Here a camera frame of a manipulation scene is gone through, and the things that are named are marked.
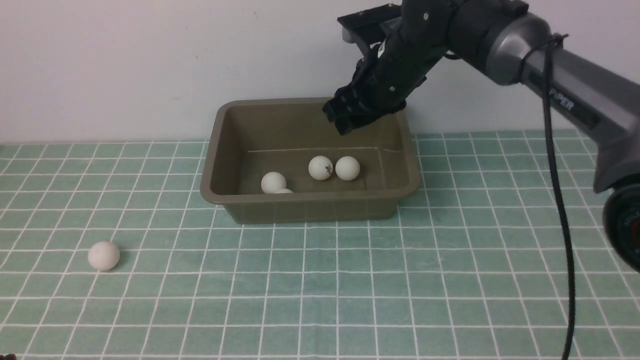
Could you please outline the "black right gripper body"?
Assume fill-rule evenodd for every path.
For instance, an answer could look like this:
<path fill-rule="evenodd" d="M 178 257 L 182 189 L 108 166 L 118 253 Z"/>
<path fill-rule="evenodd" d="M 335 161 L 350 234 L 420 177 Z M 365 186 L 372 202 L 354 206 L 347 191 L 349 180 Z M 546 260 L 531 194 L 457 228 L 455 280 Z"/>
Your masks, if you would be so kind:
<path fill-rule="evenodd" d="M 334 92 L 322 111 L 341 136 L 398 113 L 445 53 L 445 45 L 432 39 L 393 30 L 368 50 L 350 82 Z"/>

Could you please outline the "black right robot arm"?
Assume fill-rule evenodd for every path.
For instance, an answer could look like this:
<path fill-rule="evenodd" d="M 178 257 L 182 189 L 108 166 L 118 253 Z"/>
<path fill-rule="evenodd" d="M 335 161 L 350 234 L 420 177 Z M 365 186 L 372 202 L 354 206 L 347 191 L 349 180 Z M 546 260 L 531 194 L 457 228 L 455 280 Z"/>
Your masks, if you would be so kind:
<path fill-rule="evenodd" d="M 563 47 L 564 36 L 522 0 L 404 0 L 338 18 L 363 55 L 323 106 L 341 135 L 405 109 L 441 59 L 461 59 L 498 85 L 522 84 L 598 147 L 593 190 L 612 191 L 603 227 L 639 269 L 639 85 Z"/>

